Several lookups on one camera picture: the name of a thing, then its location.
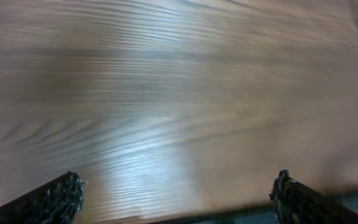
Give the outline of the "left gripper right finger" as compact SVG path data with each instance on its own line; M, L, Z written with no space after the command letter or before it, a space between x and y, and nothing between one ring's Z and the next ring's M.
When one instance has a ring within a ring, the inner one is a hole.
M291 178L286 169L274 180L269 199L281 224L358 224L358 212Z

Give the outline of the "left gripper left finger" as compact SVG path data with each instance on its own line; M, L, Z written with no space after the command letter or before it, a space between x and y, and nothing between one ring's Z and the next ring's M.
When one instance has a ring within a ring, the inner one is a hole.
M0 206L0 224L72 224L82 209L85 182L66 174Z

